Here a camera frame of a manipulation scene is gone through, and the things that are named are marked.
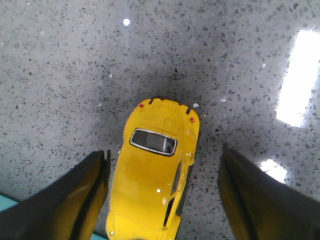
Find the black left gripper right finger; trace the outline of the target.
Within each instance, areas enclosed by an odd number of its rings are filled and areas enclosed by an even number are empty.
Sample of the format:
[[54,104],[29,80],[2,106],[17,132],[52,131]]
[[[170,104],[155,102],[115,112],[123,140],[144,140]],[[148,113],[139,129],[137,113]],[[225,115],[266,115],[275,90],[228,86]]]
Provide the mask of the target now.
[[320,203],[223,144],[217,185],[237,240],[318,240]]

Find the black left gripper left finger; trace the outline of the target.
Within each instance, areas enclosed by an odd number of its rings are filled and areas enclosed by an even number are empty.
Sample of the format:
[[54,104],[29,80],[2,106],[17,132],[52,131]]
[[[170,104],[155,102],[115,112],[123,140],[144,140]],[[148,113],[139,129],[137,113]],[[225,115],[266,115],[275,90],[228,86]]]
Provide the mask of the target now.
[[48,187],[1,211],[2,240],[89,240],[108,190],[111,152],[93,151]]

